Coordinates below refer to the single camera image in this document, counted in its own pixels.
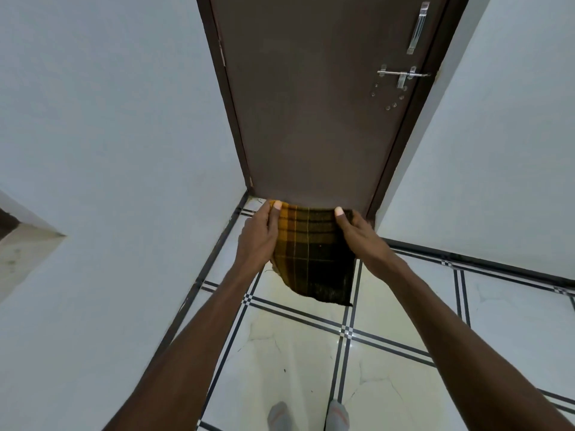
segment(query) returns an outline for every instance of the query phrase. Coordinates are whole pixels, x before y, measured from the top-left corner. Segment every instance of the door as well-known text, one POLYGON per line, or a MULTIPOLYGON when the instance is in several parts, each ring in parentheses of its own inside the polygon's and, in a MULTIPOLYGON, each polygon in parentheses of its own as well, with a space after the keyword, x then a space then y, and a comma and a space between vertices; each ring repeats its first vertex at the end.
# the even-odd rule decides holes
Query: door
POLYGON ((211 2, 253 193, 365 213, 446 0, 211 2))

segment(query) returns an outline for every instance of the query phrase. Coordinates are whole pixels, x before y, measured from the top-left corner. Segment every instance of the person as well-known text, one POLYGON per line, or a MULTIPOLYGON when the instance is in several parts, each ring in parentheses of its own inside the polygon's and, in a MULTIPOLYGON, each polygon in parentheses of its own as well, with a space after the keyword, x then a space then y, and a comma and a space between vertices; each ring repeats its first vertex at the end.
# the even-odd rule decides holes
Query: person
MULTIPOLYGON (((197 426, 242 298, 276 245, 280 210, 281 203, 271 207, 266 202, 246 221, 234 264, 224 280, 145 374, 106 431, 189 431, 197 426)), ((463 323, 359 213, 354 211, 352 223, 340 207, 335 215, 357 258, 390 287, 409 315, 470 430, 575 429, 517 369, 463 323)), ((285 410, 283 403, 272 408, 270 429, 291 428, 285 410)), ((343 406, 333 402, 328 412, 327 430, 348 429, 343 406)))

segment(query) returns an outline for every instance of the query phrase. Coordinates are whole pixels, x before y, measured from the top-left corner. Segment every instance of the sock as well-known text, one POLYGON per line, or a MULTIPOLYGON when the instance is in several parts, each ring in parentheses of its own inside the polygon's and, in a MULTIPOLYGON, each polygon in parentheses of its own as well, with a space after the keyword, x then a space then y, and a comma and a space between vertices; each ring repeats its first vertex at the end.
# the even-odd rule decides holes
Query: sock
POLYGON ((326 417, 326 431, 348 431, 349 414, 346 408, 333 399, 329 403, 326 417))
POLYGON ((278 402, 271 408, 267 426, 270 431, 291 431, 291 417, 285 402, 278 402))

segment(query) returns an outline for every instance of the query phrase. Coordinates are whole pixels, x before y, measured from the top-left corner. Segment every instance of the white tile floor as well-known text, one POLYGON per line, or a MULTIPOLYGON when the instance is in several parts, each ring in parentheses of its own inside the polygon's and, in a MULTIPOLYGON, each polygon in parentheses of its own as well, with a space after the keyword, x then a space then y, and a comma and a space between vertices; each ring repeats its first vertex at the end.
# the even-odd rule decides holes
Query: white tile floor
MULTIPOLYGON (((223 279, 245 215, 260 205, 252 198, 244 207, 180 329, 211 296, 210 283, 223 279)), ((418 254, 400 256, 575 424, 572 297, 418 254)), ((283 400, 295 429, 322 430, 331 398, 346 406, 356 431, 466 429, 389 287, 359 263, 358 277, 354 307, 346 310, 295 294, 267 265, 236 316, 198 429, 265 430, 269 409, 283 400)))

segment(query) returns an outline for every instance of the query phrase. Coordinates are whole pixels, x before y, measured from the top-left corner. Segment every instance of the yellow and black cloth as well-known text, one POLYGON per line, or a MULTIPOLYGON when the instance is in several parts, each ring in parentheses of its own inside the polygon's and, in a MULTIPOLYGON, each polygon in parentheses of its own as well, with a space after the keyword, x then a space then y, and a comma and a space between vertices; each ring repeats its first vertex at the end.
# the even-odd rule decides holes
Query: yellow and black cloth
MULTIPOLYGON (((351 221, 352 211, 344 213, 351 221)), ((355 254, 335 222, 334 210, 284 203, 278 231, 271 263, 284 283, 299 295, 350 306, 355 254)))

